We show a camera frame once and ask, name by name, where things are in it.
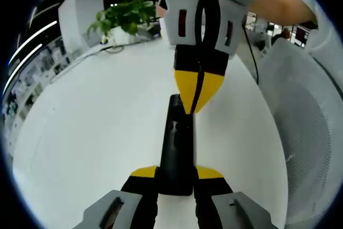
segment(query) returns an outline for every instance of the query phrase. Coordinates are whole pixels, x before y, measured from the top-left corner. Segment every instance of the white wall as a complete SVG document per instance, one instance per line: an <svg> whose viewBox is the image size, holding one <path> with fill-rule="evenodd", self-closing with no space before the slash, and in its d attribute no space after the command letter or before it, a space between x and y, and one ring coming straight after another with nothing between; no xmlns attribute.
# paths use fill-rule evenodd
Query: white wall
<svg viewBox="0 0 343 229"><path fill-rule="evenodd" d="M88 49L83 34L103 9L103 0L65 0L58 8L59 27L68 53Z"/></svg>

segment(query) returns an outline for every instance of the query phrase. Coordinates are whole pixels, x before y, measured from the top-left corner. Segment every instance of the white table surface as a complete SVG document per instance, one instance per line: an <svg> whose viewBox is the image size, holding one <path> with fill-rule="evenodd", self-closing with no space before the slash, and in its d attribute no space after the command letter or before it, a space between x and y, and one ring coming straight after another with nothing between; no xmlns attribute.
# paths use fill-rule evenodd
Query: white table surface
<svg viewBox="0 0 343 229"><path fill-rule="evenodd" d="M100 53L48 85L29 112L13 172L47 228L71 228L130 173L159 165L169 97L177 93L174 51L161 40ZM287 173L273 117L240 59L196 115L197 164L221 172L283 228ZM155 228L198 228L192 197L160 195Z"/></svg>
<svg viewBox="0 0 343 229"><path fill-rule="evenodd" d="M39 84L42 86L44 90L44 88L50 83L51 79L56 76L55 72L53 71L54 67L56 67L57 65L61 63L64 63L65 58L66 56L63 56L62 58L60 58L59 62L53 65L49 70L44 71L40 75L39 81L34 82L34 84L27 87L25 92L20 97L16 114L13 120L10 121L10 124L5 127L5 135L9 135L9 137L6 138L5 150L6 150L6 153L9 153L11 156L13 156L14 148L16 147L18 133L21 130L21 125L23 123L23 120L19 114L22 110L24 110L26 113L29 112L29 110L27 110L27 107L25 105L27 99L30 97L32 93L34 93L34 90Z"/></svg>

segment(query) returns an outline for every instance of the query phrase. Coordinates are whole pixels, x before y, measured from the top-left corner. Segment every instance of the white pot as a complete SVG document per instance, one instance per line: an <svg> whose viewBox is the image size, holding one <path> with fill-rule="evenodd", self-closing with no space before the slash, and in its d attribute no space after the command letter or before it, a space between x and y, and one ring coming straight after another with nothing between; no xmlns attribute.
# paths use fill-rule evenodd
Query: white pot
<svg viewBox="0 0 343 229"><path fill-rule="evenodd" d="M114 46L129 45L136 43L136 41L136 36L123 31L121 27L112 28L110 31L110 37L108 39L108 42Z"/></svg>

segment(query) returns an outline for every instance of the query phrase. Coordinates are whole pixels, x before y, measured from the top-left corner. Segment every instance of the ceiling light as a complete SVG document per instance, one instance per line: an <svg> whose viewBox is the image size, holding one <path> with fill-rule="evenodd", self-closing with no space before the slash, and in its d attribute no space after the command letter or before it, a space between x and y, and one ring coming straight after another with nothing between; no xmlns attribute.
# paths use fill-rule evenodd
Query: ceiling light
<svg viewBox="0 0 343 229"><path fill-rule="evenodd" d="M32 24L33 18L34 18L35 14L36 14L36 11L37 11L37 6L35 6L35 8L32 11L31 19L30 19L30 22L29 22L29 25L28 25L29 28L31 28L31 24Z"/></svg>
<svg viewBox="0 0 343 229"><path fill-rule="evenodd" d="M19 71L20 67L22 67L22 65L39 49L43 46L43 44L39 44L37 47L35 47L30 53L28 53L28 55L18 64L18 66L15 68L15 70L13 71L13 73L10 75L10 78L8 79L8 81L5 84L4 90L2 92L2 95L4 95L7 87L10 85L11 80L13 79L13 77L16 75L16 73Z"/></svg>
<svg viewBox="0 0 343 229"><path fill-rule="evenodd" d="M38 30L37 32L35 32L34 34L32 34L23 44L20 45L20 47L16 50L16 52L14 52L14 54L12 55L10 61L8 64L11 63L11 61L13 60L13 58L33 39L35 38L37 35L39 35L40 33L42 33L43 31L45 31L46 29L52 27L53 25L57 24L57 21L53 21L52 23L48 24L47 26L41 28L40 30Z"/></svg>

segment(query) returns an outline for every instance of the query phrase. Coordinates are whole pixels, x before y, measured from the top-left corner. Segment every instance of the wire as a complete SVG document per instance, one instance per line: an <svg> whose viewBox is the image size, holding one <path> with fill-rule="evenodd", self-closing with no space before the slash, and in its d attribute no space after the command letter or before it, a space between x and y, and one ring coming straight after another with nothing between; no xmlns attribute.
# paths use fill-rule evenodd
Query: wire
<svg viewBox="0 0 343 229"><path fill-rule="evenodd" d="M89 56L96 56L98 53L100 53L100 52L102 52L102 51L107 51L107 49L116 48L116 47L114 47L114 46L104 47L104 48L102 48L102 49L100 49L100 50L98 50L98 51L96 51L96 52L94 52L94 53L91 53L91 54L89 54L89 55L86 55L86 56L84 56L84 57L82 57L82 58L80 58L80 59L83 60L83 59L85 59L85 58L87 58L87 57L89 57Z"/></svg>
<svg viewBox="0 0 343 229"><path fill-rule="evenodd" d="M123 45L115 46L112 49L116 49L116 48L121 48L121 49L119 49L118 51L109 51L107 49L104 49L104 51L106 51L109 54L117 54L117 53L119 53L119 52L124 50L124 46Z"/></svg>
<svg viewBox="0 0 343 229"><path fill-rule="evenodd" d="M256 64L255 56L253 55L253 52L252 52L251 44L250 44L250 41L249 41L249 38L248 38L248 34L247 34L247 29L246 29L246 27L245 27L244 25L243 25L242 27L243 27L243 30L244 30L244 35L245 35L245 38L246 38L246 40L247 40L247 43L248 43L250 52L251 52L253 64L255 65L255 70L256 70L256 84L258 85L258 83L259 83L259 75L258 75L258 69L257 69L257 64Z"/></svg>

